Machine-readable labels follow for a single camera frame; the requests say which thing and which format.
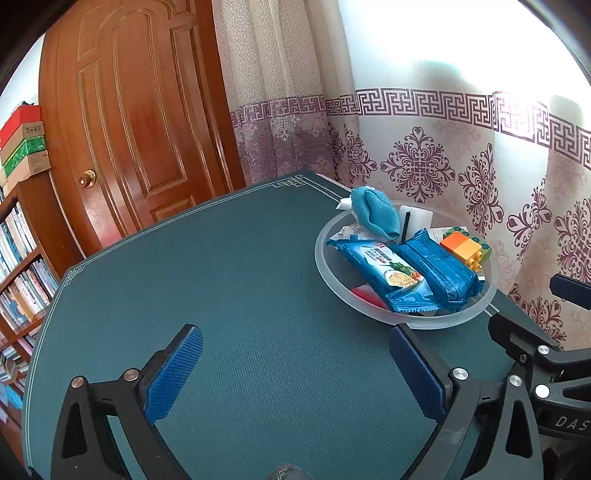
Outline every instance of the lego brick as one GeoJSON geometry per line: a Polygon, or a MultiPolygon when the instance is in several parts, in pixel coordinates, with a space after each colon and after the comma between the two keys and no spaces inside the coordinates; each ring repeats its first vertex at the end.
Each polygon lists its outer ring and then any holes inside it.
{"type": "Polygon", "coordinates": [[[459,247],[462,243],[467,240],[465,236],[463,236],[460,232],[453,232],[451,235],[445,237],[439,245],[441,245],[446,250],[453,252],[457,247],[459,247]]]}

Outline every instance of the door panel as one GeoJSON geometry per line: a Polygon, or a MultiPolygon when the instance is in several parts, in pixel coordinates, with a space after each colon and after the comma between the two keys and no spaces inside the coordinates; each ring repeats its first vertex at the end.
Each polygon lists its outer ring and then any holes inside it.
{"type": "Polygon", "coordinates": [[[202,0],[79,0],[47,33],[47,147],[87,254],[244,186],[215,45],[202,0]]]}

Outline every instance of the purple floral pattern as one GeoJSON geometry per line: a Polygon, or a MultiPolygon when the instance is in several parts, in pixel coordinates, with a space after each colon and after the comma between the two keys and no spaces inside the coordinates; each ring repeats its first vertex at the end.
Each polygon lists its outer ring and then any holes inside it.
{"type": "Polygon", "coordinates": [[[301,168],[335,177],[325,112],[249,120],[235,125],[234,133],[248,185],[301,168]]]}
{"type": "Polygon", "coordinates": [[[558,263],[561,272],[584,282],[591,282],[591,199],[576,202],[574,211],[556,217],[558,263]]]}
{"type": "Polygon", "coordinates": [[[441,196],[450,180],[456,179],[456,172],[449,160],[443,156],[443,146],[435,145],[433,137],[426,135],[421,127],[413,127],[411,135],[404,137],[404,144],[396,142],[380,169],[397,183],[399,192],[417,203],[425,203],[436,194],[441,196]]]}
{"type": "Polygon", "coordinates": [[[508,297],[513,300],[521,310],[535,321],[548,336],[558,342],[566,340],[566,332],[564,331],[563,321],[560,318],[562,307],[556,300],[548,301],[539,297],[536,300],[525,301],[521,299],[518,290],[518,285],[515,284],[508,297]]]}
{"type": "Polygon", "coordinates": [[[333,151],[333,162],[335,163],[335,180],[342,181],[339,174],[339,167],[343,163],[346,153],[346,147],[338,130],[329,122],[330,146],[333,151]]]}
{"type": "Polygon", "coordinates": [[[523,260],[534,232],[540,228],[542,223],[549,223],[552,220],[552,212],[546,206],[544,195],[544,183],[534,188],[531,194],[532,202],[526,203],[518,215],[509,215],[507,228],[515,237],[515,246],[519,248],[517,260],[523,260]]]}
{"type": "Polygon", "coordinates": [[[502,223],[505,212],[499,205],[499,191],[495,186],[496,171],[492,165],[492,143],[480,152],[480,158],[472,157],[472,165],[457,176],[468,200],[467,211],[472,215],[472,224],[483,237],[495,223],[502,223]]]}
{"type": "Polygon", "coordinates": [[[345,139],[347,142],[347,159],[349,160],[349,180],[351,185],[359,177],[363,182],[369,178],[373,171],[378,169],[374,160],[369,158],[369,154],[363,148],[363,141],[359,135],[354,135],[345,125],[345,139]]]}
{"type": "Polygon", "coordinates": [[[513,284],[513,288],[511,288],[511,290],[507,294],[507,296],[517,305],[521,303],[521,295],[517,291],[518,288],[519,285],[517,283],[513,284]]]}

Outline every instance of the red box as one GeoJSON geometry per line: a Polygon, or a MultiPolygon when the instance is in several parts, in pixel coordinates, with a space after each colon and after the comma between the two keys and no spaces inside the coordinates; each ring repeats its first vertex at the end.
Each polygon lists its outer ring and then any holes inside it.
{"type": "Polygon", "coordinates": [[[10,116],[6,123],[0,129],[0,148],[6,145],[12,134],[22,124],[41,121],[41,109],[39,105],[21,105],[10,116]]]}

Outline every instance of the sheer curtain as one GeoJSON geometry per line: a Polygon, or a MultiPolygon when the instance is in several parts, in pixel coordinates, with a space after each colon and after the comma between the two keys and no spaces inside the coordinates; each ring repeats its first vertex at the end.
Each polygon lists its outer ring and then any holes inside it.
{"type": "Polygon", "coordinates": [[[213,0],[213,10],[246,182],[303,167],[334,177],[303,0],[213,0]]]}
{"type": "Polygon", "coordinates": [[[591,346],[589,312],[548,288],[591,281],[591,86],[518,0],[214,7],[248,180],[311,166],[448,211],[492,245],[504,293],[591,346]]]}

